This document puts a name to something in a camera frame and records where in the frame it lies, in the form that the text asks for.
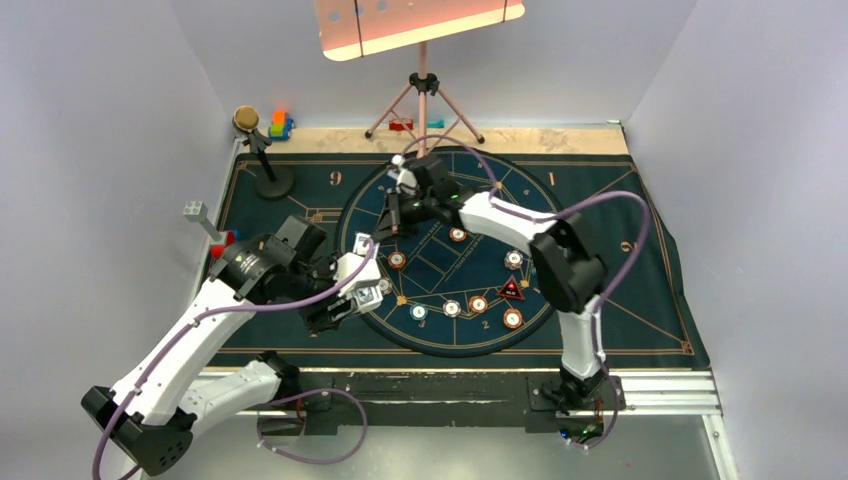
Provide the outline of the green poker chip stack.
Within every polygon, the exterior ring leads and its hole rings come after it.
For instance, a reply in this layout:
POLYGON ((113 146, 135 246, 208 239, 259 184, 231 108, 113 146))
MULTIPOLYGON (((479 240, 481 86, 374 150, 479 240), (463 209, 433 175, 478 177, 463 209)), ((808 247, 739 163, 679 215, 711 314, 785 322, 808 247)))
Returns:
POLYGON ((422 304, 411 305, 409 309, 409 315, 415 321, 423 321, 428 316, 428 308, 422 304))

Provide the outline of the orange poker chip stack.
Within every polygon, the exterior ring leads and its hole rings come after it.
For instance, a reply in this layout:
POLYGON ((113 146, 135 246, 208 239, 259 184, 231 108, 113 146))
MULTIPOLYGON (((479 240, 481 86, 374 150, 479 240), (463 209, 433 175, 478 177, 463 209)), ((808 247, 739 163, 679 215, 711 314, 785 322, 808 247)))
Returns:
POLYGON ((489 308, 489 302, 483 296, 476 295, 468 299, 468 309, 473 314, 482 314, 489 308))

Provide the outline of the red triangular dealer button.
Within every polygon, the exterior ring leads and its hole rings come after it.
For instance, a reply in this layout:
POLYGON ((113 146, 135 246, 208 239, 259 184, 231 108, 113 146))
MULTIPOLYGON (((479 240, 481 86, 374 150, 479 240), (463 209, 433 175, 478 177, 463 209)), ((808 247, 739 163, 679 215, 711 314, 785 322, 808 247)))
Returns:
POLYGON ((524 301, 525 295, 523 293, 523 289, 524 287, 522 286, 522 282, 512 275, 500 287, 497 292, 497 296, 507 300, 524 301))

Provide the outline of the blue playing card box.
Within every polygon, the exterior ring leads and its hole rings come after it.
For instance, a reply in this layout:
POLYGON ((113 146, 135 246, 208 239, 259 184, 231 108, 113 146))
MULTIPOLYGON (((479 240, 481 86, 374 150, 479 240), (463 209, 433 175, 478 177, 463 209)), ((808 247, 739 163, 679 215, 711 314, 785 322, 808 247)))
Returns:
POLYGON ((383 292, 379 284, 357 287, 351 292, 355 304, 355 314, 366 314, 378 308, 383 301, 383 292))

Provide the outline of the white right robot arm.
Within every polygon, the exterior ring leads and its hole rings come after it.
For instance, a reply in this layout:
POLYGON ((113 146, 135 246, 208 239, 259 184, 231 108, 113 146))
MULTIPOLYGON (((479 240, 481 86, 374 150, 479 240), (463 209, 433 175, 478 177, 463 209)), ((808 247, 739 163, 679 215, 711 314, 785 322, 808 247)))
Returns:
POLYGON ((594 406, 608 378, 599 332, 608 267, 582 216, 541 213, 501 200, 496 178, 487 186, 461 185, 435 155, 398 154, 386 173, 395 184, 386 191, 372 239, 409 237, 418 224, 437 220, 529 255, 562 335, 561 384, 546 396, 563 412, 594 406))

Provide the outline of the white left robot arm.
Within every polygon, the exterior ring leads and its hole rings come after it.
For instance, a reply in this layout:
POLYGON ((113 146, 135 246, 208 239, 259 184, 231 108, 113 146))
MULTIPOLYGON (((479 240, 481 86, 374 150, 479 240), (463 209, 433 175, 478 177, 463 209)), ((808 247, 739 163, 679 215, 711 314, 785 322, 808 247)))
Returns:
POLYGON ((219 380, 196 386, 195 379, 259 313, 297 312, 307 331, 318 334, 381 304, 378 242, 361 234, 350 252, 322 257, 317 251, 325 237, 294 215, 273 233, 228 246, 153 350, 114 385, 94 386, 83 396, 101 443, 118 447, 135 471, 157 476, 229 417, 259 405, 284 409, 306 398, 299 369, 273 351, 219 380))

